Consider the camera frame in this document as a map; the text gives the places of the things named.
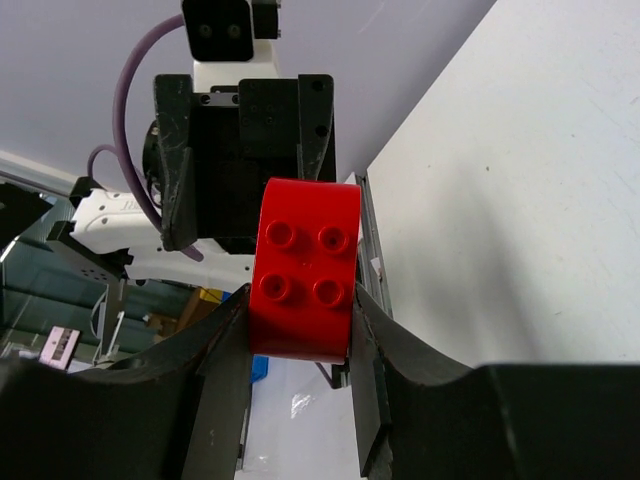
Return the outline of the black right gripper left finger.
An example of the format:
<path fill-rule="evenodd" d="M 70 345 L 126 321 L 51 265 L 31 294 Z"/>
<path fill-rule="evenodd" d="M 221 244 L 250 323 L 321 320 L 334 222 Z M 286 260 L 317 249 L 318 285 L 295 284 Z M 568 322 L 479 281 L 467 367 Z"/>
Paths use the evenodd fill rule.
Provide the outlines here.
<path fill-rule="evenodd" d="M 1 362 L 5 479 L 231 479 L 250 400 L 249 287 L 105 369 Z"/>

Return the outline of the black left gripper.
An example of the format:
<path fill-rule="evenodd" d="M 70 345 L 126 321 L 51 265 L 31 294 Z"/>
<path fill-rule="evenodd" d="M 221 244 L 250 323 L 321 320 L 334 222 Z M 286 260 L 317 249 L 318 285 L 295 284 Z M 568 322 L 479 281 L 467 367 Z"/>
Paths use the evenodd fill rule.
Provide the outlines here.
<path fill-rule="evenodd" d="M 167 251 L 188 249 L 198 233 L 230 254 L 252 254 L 270 178 L 334 180 L 331 75 L 245 79 L 232 95 L 229 107 L 195 109 L 193 152 L 191 77 L 154 79 L 161 235 Z"/>

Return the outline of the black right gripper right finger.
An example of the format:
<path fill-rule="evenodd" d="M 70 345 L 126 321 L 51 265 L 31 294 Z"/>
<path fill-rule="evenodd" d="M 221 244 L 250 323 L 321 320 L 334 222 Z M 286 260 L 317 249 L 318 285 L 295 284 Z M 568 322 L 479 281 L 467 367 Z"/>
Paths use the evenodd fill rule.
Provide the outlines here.
<path fill-rule="evenodd" d="M 635 479 L 635 364 L 471 368 L 358 288 L 349 354 L 360 473 L 368 479 Z"/>

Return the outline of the red lego piece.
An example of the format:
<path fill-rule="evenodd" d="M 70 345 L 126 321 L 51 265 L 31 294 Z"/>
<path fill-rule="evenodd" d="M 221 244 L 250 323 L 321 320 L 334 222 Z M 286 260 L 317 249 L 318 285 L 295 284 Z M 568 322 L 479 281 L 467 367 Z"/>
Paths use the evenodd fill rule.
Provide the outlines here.
<path fill-rule="evenodd" d="M 350 344 L 361 191 L 272 178 L 249 300 L 252 353 L 340 364 Z"/>

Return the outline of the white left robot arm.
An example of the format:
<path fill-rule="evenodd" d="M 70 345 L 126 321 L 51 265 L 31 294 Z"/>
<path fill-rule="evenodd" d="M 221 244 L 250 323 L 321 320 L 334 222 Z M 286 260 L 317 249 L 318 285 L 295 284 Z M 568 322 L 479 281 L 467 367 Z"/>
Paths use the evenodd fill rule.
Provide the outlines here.
<path fill-rule="evenodd" d="M 153 224 L 130 193 L 90 177 L 50 248 L 106 285 L 169 281 L 233 291 L 252 277 L 262 201 L 272 178 L 336 178 L 335 84 L 328 74 L 244 79 L 196 92 L 186 74 L 154 81 L 156 117 L 143 149 Z"/>

